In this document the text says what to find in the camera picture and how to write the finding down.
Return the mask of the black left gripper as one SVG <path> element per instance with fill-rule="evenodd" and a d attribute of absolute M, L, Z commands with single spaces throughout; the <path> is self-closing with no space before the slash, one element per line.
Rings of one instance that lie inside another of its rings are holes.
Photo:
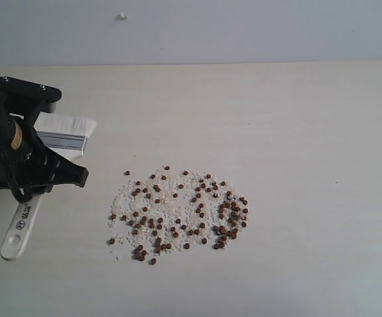
<path fill-rule="evenodd" d="M 34 124 L 41 112 L 12 116 L 0 108 L 0 190 L 10 190 L 18 202 L 50 192 L 55 185 L 84 188 L 89 171 L 75 164 L 83 151 L 51 150 L 38 139 Z"/>

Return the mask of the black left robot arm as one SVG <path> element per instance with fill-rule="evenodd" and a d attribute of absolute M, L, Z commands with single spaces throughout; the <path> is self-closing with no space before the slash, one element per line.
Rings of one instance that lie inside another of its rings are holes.
<path fill-rule="evenodd" d="M 53 114 L 61 97 L 56 87 L 0 77 L 0 190 L 10 190 L 19 203 L 54 185 L 86 184 L 88 170 L 56 152 L 81 151 L 88 138 L 69 131 L 84 121 L 59 121 Z"/>

